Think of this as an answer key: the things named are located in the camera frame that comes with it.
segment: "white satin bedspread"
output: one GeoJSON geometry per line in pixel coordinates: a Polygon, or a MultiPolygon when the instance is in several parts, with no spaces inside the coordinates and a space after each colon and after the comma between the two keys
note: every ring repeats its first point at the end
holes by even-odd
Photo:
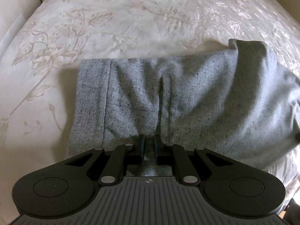
{"type": "MultiPolygon", "coordinates": [[[[230,38],[265,41],[299,75],[300,26],[275,0],[45,0],[0,60],[0,224],[18,215],[13,184],[63,159],[82,59],[212,52],[230,38]]],[[[300,147],[269,172],[288,202],[300,147]]]]}

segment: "floral bedspread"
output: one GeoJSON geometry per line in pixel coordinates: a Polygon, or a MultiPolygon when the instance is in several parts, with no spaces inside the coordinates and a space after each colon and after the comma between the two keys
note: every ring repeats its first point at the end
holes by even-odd
{"type": "MultiPolygon", "coordinates": [[[[82,59],[213,52],[230,38],[266,42],[300,74],[300,26],[275,0],[45,0],[0,60],[0,224],[18,215],[17,179],[63,158],[82,59]]],[[[269,170],[287,200],[299,153],[269,170]]]]}

